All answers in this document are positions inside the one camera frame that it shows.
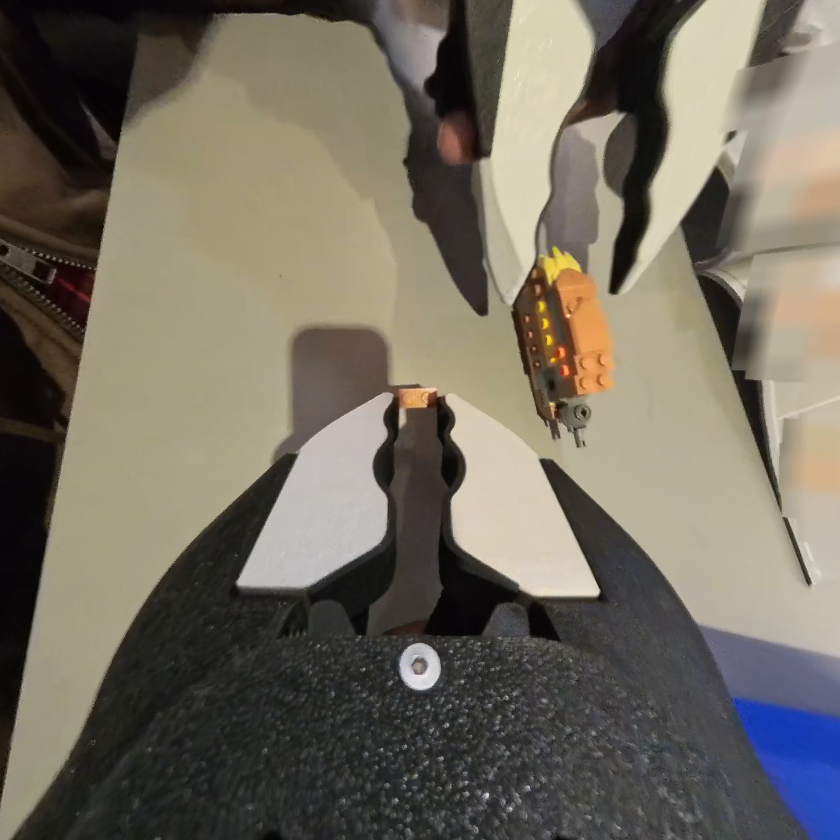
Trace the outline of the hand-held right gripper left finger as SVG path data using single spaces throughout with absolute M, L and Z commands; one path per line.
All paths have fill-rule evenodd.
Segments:
M 334 420 L 298 451 L 236 580 L 242 594 L 317 597 L 384 548 L 393 520 L 388 472 L 395 395 L 381 393 Z

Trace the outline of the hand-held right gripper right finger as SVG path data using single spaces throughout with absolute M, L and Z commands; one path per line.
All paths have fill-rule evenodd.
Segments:
M 536 599 L 595 600 L 601 589 L 537 453 L 455 394 L 437 407 L 456 569 Z

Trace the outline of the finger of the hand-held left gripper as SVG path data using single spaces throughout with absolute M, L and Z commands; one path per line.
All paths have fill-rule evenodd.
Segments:
M 491 152 L 478 163 L 484 265 L 509 308 L 537 259 L 554 148 L 594 51 L 578 2 L 513 2 Z
M 765 2 L 678 2 L 636 47 L 625 104 L 635 146 L 622 186 L 609 291 L 630 291 L 681 224 L 717 162 L 735 76 Z

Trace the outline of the brown toy brick model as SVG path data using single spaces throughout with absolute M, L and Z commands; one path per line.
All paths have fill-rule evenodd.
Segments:
M 613 342 L 595 281 L 567 251 L 540 255 L 511 308 L 537 415 L 585 447 L 590 400 L 613 387 Z

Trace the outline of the grey desk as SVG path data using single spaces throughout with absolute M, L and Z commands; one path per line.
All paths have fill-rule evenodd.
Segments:
M 212 523 L 291 435 L 295 328 L 360 320 L 351 360 L 443 374 L 526 439 L 519 353 L 468 309 L 414 216 L 408 124 L 353 24 L 215 27 L 175 97 L 122 136 L 99 290 L 41 578 L 36 666 L 80 673 L 76 607 L 116 643 L 79 740 L 18 838 L 805 838 L 767 778 L 698 625 L 654 563 L 561 468 L 538 463 L 607 597 L 546 607 L 560 638 L 312 636 L 289 600 L 235 594 L 293 457 Z

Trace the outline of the person's left hand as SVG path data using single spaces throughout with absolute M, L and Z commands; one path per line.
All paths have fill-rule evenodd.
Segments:
M 476 124 L 466 110 L 451 111 L 437 121 L 437 152 L 449 166 L 472 165 L 477 160 Z

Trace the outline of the blue storage bin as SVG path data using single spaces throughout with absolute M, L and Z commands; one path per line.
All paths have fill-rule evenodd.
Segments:
M 776 790 L 810 838 L 838 839 L 838 657 L 701 630 Z

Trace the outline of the person's brown jacket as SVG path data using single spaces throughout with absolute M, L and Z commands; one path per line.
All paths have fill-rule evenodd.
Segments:
M 2 282 L 81 343 L 137 48 L 131 22 L 2 2 Z

